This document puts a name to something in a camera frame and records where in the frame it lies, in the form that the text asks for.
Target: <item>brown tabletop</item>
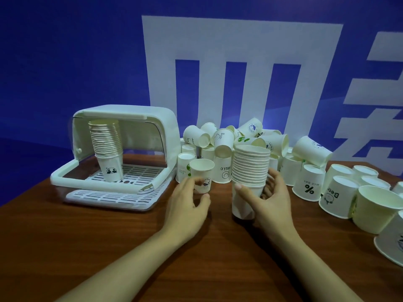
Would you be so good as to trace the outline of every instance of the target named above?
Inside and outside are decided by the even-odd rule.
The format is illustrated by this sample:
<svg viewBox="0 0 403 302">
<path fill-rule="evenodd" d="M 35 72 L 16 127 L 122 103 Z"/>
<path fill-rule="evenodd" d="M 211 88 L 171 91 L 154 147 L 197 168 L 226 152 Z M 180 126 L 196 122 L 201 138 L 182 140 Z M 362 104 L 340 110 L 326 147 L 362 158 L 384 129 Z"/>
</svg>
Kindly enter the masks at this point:
<svg viewBox="0 0 403 302">
<path fill-rule="evenodd" d="M 399 181 L 382 171 L 379 177 Z M 161 228 L 176 184 L 147 213 L 63 204 L 49 179 L 7 203 L 0 208 L 0 301 L 53 301 L 138 246 Z M 261 232 L 232 219 L 231 184 L 213 183 L 210 195 L 211 214 L 199 234 L 157 270 L 135 301 L 304 300 Z M 374 235 L 290 195 L 301 237 L 364 301 L 403 300 L 403 268 L 377 252 Z"/>
</svg>

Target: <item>forearm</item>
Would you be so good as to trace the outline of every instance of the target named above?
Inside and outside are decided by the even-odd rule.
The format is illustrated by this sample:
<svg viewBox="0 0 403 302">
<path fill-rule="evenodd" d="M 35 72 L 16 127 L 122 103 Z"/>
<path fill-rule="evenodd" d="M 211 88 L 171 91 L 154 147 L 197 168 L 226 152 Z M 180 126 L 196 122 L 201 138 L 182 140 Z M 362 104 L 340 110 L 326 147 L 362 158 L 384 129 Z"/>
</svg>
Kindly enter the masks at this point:
<svg viewBox="0 0 403 302">
<path fill-rule="evenodd" d="M 180 245 L 169 235 L 158 232 L 57 301 L 129 302 Z"/>
<path fill-rule="evenodd" d="M 313 301 L 358 302 L 362 300 L 295 232 L 276 242 Z"/>
</svg>

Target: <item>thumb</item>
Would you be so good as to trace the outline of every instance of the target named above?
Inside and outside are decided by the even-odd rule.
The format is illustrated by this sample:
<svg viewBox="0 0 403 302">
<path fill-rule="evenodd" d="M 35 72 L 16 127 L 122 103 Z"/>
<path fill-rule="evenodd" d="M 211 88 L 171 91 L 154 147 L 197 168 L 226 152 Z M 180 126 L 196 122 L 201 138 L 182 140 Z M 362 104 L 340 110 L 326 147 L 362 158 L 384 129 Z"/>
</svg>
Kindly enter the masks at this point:
<svg viewBox="0 0 403 302">
<path fill-rule="evenodd" d="M 202 212 L 201 214 L 203 214 L 204 216 L 207 216 L 207 212 L 208 212 L 208 208 L 210 207 L 210 195 L 209 194 L 204 194 L 201 198 L 200 198 L 200 203 L 198 205 L 198 207 L 196 208 L 196 210 Z"/>
<path fill-rule="evenodd" d="M 256 197 L 255 194 L 247 187 L 240 183 L 235 184 L 235 190 L 242 197 L 252 209 L 255 210 L 257 204 L 259 203 L 260 198 Z"/>
</svg>

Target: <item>person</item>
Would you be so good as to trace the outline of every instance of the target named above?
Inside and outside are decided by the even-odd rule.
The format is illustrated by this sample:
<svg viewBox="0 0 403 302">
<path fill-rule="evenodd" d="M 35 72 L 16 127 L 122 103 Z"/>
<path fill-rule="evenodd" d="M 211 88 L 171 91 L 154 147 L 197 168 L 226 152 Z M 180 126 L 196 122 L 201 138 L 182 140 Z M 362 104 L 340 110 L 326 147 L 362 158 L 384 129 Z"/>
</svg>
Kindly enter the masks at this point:
<svg viewBox="0 0 403 302">
<path fill-rule="evenodd" d="M 291 217 L 290 195 L 283 178 L 269 169 L 270 178 L 261 198 L 249 188 L 236 184 L 235 189 L 255 211 L 267 237 L 281 250 L 285 259 L 313 301 L 362 301 L 300 238 Z M 129 302 L 155 270 L 179 247 L 199 231 L 210 206 L 209 194 L 196 207 L 194 184 L 202 178 L 186 178 L 168 201 L 163 228 L 128 254 L 116 260 L 57 302 Z"/>
</svg>

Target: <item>hand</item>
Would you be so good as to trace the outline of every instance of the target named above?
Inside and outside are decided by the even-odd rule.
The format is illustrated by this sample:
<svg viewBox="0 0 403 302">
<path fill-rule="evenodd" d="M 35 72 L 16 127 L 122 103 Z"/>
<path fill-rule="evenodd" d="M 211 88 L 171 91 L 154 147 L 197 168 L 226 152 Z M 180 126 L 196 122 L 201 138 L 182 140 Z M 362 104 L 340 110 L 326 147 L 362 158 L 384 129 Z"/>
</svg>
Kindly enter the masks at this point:
<svg viewBox="0 0 403 302">
<path fill-rule="evenodd" d="M 164 227 L 161 231 L 168 233 L 178 244 L 183 245 L 193 238 L 202 227 L 207 217 L 211 200 L 204 194 L 198 207 L 193 203 L 193 189 L 202 184 L 204 178 L 185 178 L 174 190 L 168 201 Z"/>
<path fill-rule="evenodd" d="M 266 181 L 262 199 L 255 196 L 249 188 L 236 184 L 238 194 L 252 207 L 266 235 L 276 239 L 298 235 L 291 217 L 291 200 L 280 173 L 273 168 L 269 169 L 271 176 Z"/>
</svg>

